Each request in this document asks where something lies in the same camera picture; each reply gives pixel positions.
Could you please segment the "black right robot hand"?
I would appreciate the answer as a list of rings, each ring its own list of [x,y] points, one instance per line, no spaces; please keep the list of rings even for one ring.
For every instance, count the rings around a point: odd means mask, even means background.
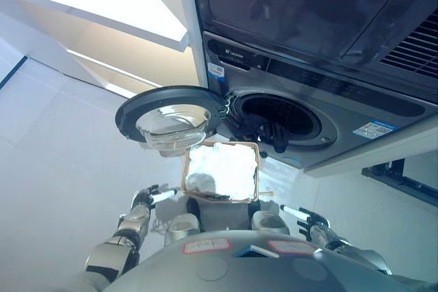
[[[305,208],[294,209],[284,204],[281,204],[279,208],[298,219],[297,224],[300,226],[298,232],[304,235],[307,241],[311,241],[311,227],[318,225],[331,227],[330,222],[325,217]]]

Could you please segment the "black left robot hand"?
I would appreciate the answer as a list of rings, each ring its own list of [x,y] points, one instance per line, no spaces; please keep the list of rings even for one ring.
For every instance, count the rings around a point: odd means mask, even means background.
[[[149,209],[154,209],[156,204],[174,197],[177,193],[178,189],[162,189],[159,185],[151,185],[135,194],[131,208],[144,205]]]

